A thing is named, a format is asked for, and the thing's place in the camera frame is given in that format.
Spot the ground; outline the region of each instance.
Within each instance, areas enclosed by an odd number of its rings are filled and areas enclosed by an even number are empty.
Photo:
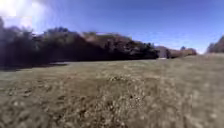
[[[0,71],[0,128],[222,128],[224,55]]]

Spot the shrub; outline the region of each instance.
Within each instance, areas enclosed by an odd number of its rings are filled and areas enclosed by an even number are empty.
[[[224,52],[224,36],[217,43],[211,43],[207,48],[207,53],[223,53]]]

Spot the lawn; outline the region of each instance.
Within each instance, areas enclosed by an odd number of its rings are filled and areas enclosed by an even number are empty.
[[[0,71],[0,128],[222,128],[224,55]]]

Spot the sky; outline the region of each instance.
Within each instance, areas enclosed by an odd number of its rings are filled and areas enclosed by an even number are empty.
[[[224,34],[223,0],[0,0],[6,26],[116,32],[134,40],[205,52]]]

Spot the treeline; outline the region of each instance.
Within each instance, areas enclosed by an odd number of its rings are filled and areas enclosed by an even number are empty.
[[[80,34],[63,27],[35,35],[27,29],[5,28],[0,18],[0,66],[38,66],[64,61],[157,59],[162,58],[164,48],[160,49],[151,43],[135,41],[116,33]],[[196,54],[196,51],[189,53],[189,49],[182,49],[181,54],[177,50],[165,50],[165,58]]]
[[[180,50],[176,50],[164,46],[157,46],[155,47],[155,49],[159,51],[158,52],[159,58],[166,58],[166,59],[174,59],[198,54],[195,49],[185,47],[181,47]]]

